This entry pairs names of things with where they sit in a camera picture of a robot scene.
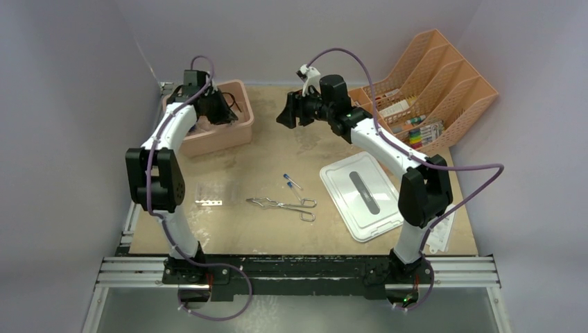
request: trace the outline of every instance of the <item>tabletop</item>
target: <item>tabletop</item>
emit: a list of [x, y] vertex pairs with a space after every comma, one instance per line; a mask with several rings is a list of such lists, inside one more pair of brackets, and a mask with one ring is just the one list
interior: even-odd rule
[[[349, 145], [331, 132], [326, 122], [288, 129], [275, 121], [292, 87], [247, 87], [254, 113], [253, 140], [233, 148], [196, 157], [178, 156], [187, 194], [184, 200], [192, 233], [205, 253], [280, 255], [383, 255], [396, 244], [401, 227], [365, 243], [354, 240], [323, 185], [319, 171], [362, 149]], [[453, 165], [449, 149], [437, 152]], [[247, 198], [269, 197], [285, 203], [296, 198], [286, 186], [287, 173], [304, 190], [300, 195], [315, 199], [314, 222], [301, 221], [298, 213], [261, 209]], [[400, 188], [391, 173], [390, 180]], [[450, 173], [453, 202], [462, 200], [455, 173]], [[220, 206], [195, 203], [196, 194], [217, 193]], [[169, 247], [161, 226], [140, 212], [131, 243], [132, 254], [167, 254]], [[453, 221], [449, 245], [438, 255], [477, 255], [472, 227], [464, 207]]]

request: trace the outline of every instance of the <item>black cord in bin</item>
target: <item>black cord in bin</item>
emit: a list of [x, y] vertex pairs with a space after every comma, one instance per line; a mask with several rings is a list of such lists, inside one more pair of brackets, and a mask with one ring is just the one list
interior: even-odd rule
[[243, 113], [243, 111], [241, 111], [241, 107], [238, 105], [237, 100], [235, 99], [235, 95], [231, 94], [230, 92], [223, 92], [223, 95], [224, 94], [231, 96], [231, 98], [233, 99], [233, 103], [229, 105], [229, 108], [232, 108], [235, 105], [237, 109], [239, 109], [239, 112]]

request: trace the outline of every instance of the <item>gray wall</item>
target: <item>gray wall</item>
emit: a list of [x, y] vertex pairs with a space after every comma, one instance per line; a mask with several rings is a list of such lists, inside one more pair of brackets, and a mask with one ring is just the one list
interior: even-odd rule
[[[457, 42], [481, 0], [118, 0], [160, 80], [179, 81], [195, 54], [214, 59], [218, 80], [300, 83], [294, 74], [318, 52], [346, 47], [384, 78], [410, 40], [439, 28]], [[317, 63], [364, 83], [344, 54]]]
[[[453, 150], [505, 172], [467, 207], [517, 332], [586, 332], [588, 3], [484, 0], [458, 48], [501, 93]], [[489, 175], [463, 173], [464, 192]]]
[[158, 86], [112, 0], [0, 1], [0, 332], [79, 332]]

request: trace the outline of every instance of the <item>mesh basket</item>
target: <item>mesh basket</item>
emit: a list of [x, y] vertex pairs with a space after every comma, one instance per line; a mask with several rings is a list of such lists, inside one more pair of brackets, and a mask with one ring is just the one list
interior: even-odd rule
[[[456, 144], [498, 96], [437, 30], [417, 35], [390, 75], [374, 87], [378, 111], [404, 99], [413, 100], [409, 108], [380, 120], [390, 132], [391, 128], [418, 116], [426, 117], [411, 130], [443, 120], [442, 134], [417, 149], [428, 154]], [[356, 105], [372, 111], [369, 86], [353, 89], [349, 96]], [[408, 131], [400, 131], [395, 136], [408, 143]]]

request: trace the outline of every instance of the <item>gray strip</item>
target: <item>gray strip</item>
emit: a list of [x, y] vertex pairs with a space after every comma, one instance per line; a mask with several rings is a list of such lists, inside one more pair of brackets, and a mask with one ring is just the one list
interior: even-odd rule
[[376, 203], [374, 196], [372, 195], [368, 187], [365, 186], [365, 183], [361, 179], [359, 173], [353, 171], [349, 174], [349, 178], [351, 178], [353, 185], [355, 185], [355, 188], [357, 188], [357, 191], [359, 191], [359, 194], [367, 208], [370, 210], [370, 213], [372, 213], [373, 215], [379, 214], [380, 207], [378, 206], [378, 203]]

